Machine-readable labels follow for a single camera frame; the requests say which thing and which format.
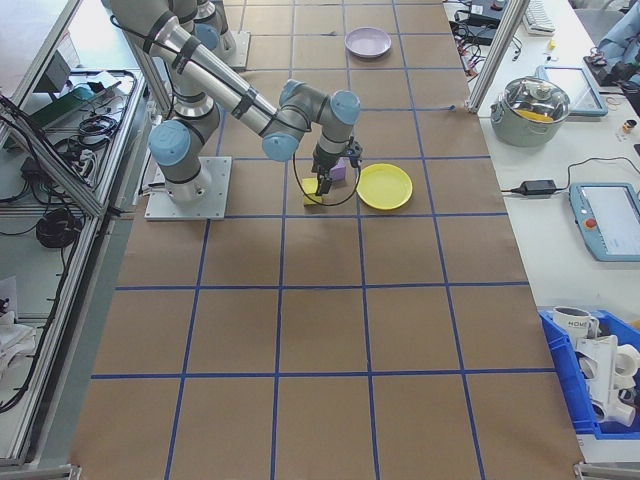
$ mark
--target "touchscreen teach pendant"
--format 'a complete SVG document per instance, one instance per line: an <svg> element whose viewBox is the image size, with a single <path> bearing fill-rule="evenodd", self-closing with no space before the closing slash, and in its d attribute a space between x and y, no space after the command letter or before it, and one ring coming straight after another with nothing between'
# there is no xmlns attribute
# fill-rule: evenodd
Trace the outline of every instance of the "touchscreen teach pendant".
<svg viewBox="0 0 640 480"><path fill-rule="evenodd" d="M584 242L597 260L640 261L640 201L632 185L572 184L569 201Z"/></svg>

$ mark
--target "tablet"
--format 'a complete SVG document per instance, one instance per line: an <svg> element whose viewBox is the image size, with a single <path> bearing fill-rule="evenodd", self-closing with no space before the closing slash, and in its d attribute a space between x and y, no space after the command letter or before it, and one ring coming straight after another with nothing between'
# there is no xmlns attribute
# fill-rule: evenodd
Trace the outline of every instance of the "tablet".
<svg viewBox="0 0 640 480"><path fill-rule="evenodd" d="M602 117L609 112L598 85L585 67L540 65L536 76L557 85L569 95L569 115Z"/></svg>
<svg viewBox="0 0 640 480"><path fill-rule="evenodd" d="M633 186L572 184L569 201L584 242L597 260L640 261L640 201Z"/></svg>

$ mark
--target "pot handle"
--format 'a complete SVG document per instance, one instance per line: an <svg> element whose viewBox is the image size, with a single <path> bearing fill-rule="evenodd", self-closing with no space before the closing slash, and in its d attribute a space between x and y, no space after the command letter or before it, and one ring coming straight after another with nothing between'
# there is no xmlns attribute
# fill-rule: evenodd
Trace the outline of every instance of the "pot handle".
<svg viewBox="0 0 640 480"><path fill-rule="evenodd" d="M544 123L529 123L529 130L536 135L546 135L549 131L549 125Z"/></svg>
<svg viewBox="0 0 640 480"><path fill-rule="evenodd" d="M504 108L502 108L502 104L498 101L491 105L491 121L495 124L502 122L502 117L504 116Z"/></svg>

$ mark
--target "screen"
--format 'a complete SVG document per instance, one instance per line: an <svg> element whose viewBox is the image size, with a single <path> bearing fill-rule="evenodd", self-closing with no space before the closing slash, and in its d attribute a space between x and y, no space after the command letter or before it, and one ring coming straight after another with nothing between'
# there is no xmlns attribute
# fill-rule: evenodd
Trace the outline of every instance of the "screen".
<svg viewBox="0 0 640 480"><path fill-rule="evenodd" d="M549 81L569 95L572 110L599 110L600 103L584 72L579 68L547 68Z"/></svg>
<svg viewBox="0 0 640 480"><path fill-rule="evenodd" d="M583 187L607 253L640 255L640 212L624 187Z"/></svg>

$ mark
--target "person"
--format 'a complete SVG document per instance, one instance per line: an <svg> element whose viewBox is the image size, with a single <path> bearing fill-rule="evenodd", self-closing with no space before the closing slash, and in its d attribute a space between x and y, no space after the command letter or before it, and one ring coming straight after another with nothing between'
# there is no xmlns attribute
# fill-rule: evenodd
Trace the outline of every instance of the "person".
<svg viewBox="0 0 640 480"><path fill-rule="evenodd" d="M598 50L611 67L622 62L630 65L626 68L627 74L634 68L640 72L640 2L635 2L609 30L598 44ZM640 85L640 73L631 74L630 78L623 80Z"/></svg>

